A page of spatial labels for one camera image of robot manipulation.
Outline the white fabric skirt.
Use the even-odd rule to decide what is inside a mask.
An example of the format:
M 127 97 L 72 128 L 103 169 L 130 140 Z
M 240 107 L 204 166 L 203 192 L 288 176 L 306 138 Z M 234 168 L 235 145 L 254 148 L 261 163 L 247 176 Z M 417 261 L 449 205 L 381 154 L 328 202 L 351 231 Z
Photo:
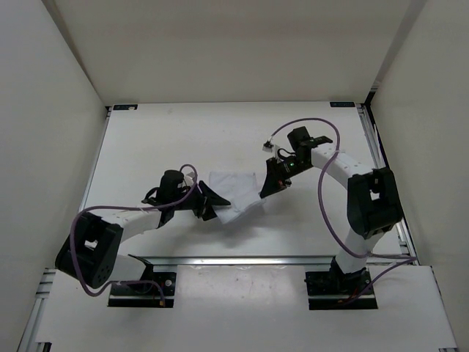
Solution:
M 259 195 L 255 172 L 211 171 L 209 187 L 230 202 L 230 205 L 213 205 L 215 214 L 222 224 L 230 224 L 241 219 L 250 210 L 265 202 Z

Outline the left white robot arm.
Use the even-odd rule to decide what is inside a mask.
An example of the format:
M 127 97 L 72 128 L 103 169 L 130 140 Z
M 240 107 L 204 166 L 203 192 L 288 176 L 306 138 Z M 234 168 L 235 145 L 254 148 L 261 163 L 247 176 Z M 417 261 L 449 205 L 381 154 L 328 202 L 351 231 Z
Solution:
M 146 271 L 145 260 L 119 254 L 121 243 L 163 227 L 177 211 L 190 210 L 196 218 L 209 221 L 217 216 L 216 207 L 230 205 L 196 173 L 167 170 L 159 186 L 150 189 L 139 206 L 96 205 L 79 212 L 56 256 L 55 268 L 77 279 L 91 297 L 112 284 L 130 285 L 137 293 L 146 293 L 152 286 L 159 289 L 152 273 Z

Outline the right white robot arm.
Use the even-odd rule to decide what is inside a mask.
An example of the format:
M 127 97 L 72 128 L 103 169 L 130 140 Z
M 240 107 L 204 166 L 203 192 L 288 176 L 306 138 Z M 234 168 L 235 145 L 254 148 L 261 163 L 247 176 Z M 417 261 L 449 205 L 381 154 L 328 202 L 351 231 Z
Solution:
M 347 192 L 347 220 L 350 230 L 345 240 L 334 235 L 340 246 L 329 272 L 315 284 L 324 294 L 347 294 L 359 290 L 366 280 L 366 261 L 383 235 L 403 218 L 402 205 L 393 172 L 388 167 L 373 169 L 339 149 L 339 141 L 327 136 L 312 137 L 306 127 L 287 136 L 291 152 L 283 153 L 270 139 L 264 150 L 273 155 L 266 161 L 262 198 L 277 194 L 291 185 L 291 179 L 312 168 L 320 170 L 317 186 L 320 211 L 325 211 L 322 182 L 332 177 Z

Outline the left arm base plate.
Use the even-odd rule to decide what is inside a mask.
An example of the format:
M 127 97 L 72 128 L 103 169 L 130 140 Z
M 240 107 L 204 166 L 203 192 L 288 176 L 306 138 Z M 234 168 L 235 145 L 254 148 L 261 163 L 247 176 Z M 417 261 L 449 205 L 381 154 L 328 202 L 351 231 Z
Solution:
M 114 308 L 156 308 L 170 309 L 174 307 L 177 286 L 177 269 L 175 266 L 147 268 L 142 279 L 149 279 L 159 284 L 163 292 L 163 300 L 159 289 L 151 283 L 134 285 L 113 284 L 108 296 L 108 307 Z

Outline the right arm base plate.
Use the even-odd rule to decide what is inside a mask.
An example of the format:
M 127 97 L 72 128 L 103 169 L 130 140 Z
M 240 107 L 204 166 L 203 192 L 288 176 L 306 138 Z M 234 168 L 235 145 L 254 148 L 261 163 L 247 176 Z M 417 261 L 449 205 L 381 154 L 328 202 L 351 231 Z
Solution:
M 307 271 L 306 289 L 310 311 L 378 309 L 372 278 L 367 268 L 354 274 Z

